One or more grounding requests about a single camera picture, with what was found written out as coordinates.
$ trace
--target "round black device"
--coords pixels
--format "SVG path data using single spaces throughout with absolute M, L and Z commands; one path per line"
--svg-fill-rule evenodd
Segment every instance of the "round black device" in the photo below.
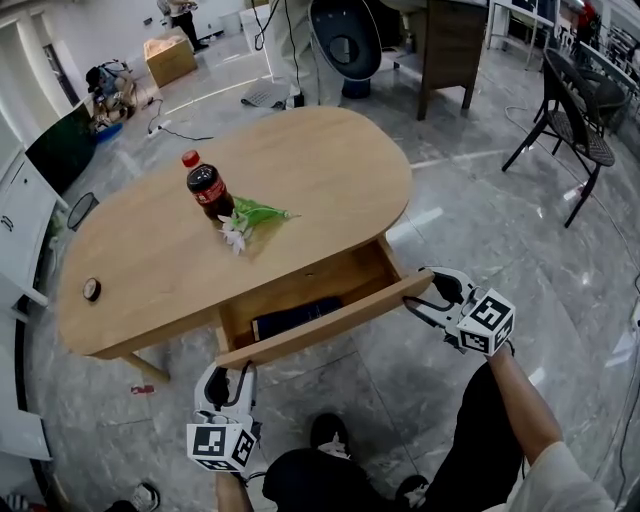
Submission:
M 100 297 L 100 291 L 102 290 L 102 285 L 100 281 L 96 278 L 91 277 L 87 279 L 87 282 L 84 283 L 84 288 L 82 288 L 82 295 L 89 302 L 95 302 Z

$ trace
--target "marble floor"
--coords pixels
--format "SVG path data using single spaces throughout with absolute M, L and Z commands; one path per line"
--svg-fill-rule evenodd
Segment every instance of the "marble floor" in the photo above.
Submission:
M 161 96 L 162 111 L 173 110 L 160 118 L 171 119 L 170 129 L 219 136 L 272 114 L 239 101 L 246 82 L 269 75 L 244 37 L 220 39 L 198 60 L 197 72 L 161 93 L 142 81 L 141 103 L 145 94 Z M 542 98 L 542 75 L 523 68 L 521 55 L 486 52 L 465 114 L 462 90 L 450 89 L 434 93 L 426 120 L 415 121 L 418 82 L 388 63 L 369 98 L 343 106 L 373 120 L 412 164 L 411 201 L 387 233 L 399 259 L 409 268 L 461 269 L 517 306 L 517 359 L 557 415 L 579 464 L 615 498 L 622 484 L 620 418 L 636 362 L 628 320 L 638 297 L 630 254 L 640 261 L 640 168 L 610 137 L 616 164 L 604 170 L 595 192 L 626 242 L 593 198 L 564 229 L 577 186 L 567 167 L 585 179 L 566 146 L 556 160 L 544 149 L 551 140 L 541 139 L 500 171 L 525 135 L 517 124 L 532 126 Z M 505 115 L 509 106 L 519 107 L 508 109 L 514 122 Z M 98 147 L 66 192 L 69 203 L 88 191 L 104 200 L 202 144 L 165 133 L 147 138 L 157 108 L 140 109 Z M 186 458 L 185 424 L 192 420 L 193 387 L 215 357 L 214 333 L 199 329 L 143 351 L 172 375 L 167 385 L 153 383 L 151 395 L 131 394 L 132 386 L 150 383 L 138 370 L 69 353 L 57 333 L 56 288 L 73 235 L 59 234 L 57 266 L 47 258 L 41 287 L 51 305 L 31 308 L 25 340 L 29 406 L 44 419 L 54 457 L 47 471 L 71 510 L 99 512 L 140 480 L 159 488 L 163 511 L 213 510 L 214 479 Z M 304 446 L 312 417 L 332 410 L 343 416 L 355 458 L 381 493 L 392 495 L 415 472 L 431 479 L 451 446 L 465 385 L 483 362 L 441 340 L 440 331 L 397 309 L 260 367 L 255 417 L 264 428 L 252 468 Z M 639 417 L 627 439 L 623 502 L 640 473 L 633 448 L 640 445 Z M 260 490 L 256 479 L 250 486 L 256 510 L 275 509 Z

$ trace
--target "round object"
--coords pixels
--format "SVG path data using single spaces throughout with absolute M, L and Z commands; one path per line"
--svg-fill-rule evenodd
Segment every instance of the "round object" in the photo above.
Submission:
M 89 212 L 100 204 L 93 193 L 83 195 L 71 210 L 67 219 L 67 227 L 73 231 L 78 231 L 82 221 L 89 215 Z
M 200 155 L 197 151 L 187 151 L 182 155 L 182 163 L 185 167 L 194 167 L 200 161 Z
M 84 287 L 82 288 L 82 295 L 89 302 L 95 302 L 100 297 L 100 292 L 102 291 L 102 285 L 100 281 L 98 281 L 95 277 L 91 277 L 87 279 L 87 282 L 84 283 Z
M 368 80 L 380 67 L 382 48 L 363 0 L 312 0 L 309 21 L 329 65 L 349 80 Z

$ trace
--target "red bottle cap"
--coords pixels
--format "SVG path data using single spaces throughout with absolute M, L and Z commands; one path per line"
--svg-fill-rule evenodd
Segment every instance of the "red bottle cap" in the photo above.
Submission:
M 182 155 L 182 163 L 185 167 L 193 167 L 200 161 L 200 155 L 197 151 L 187 151 Z

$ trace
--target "oval table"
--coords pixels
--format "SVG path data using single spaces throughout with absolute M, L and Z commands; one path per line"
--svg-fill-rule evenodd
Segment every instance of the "oval table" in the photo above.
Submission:
M 218 365 L 263 364 L 350 329 L 418 295 L 384 238 L 404 211 L 411 169 L 377 126 L 354 112 L 307 107 L 274 114 L 199 146 L 233 195 L 299 215 L 258 226 L 235 256 L 186 187 L 179 159 L 103 201 L 64 261 L 59 328 L 73 352 L 122 358 L 215 324 Z M 96 302 L 82 294 L 97 278 Z M 324 297 L 343 307 L 264 341 L 252 320 Z

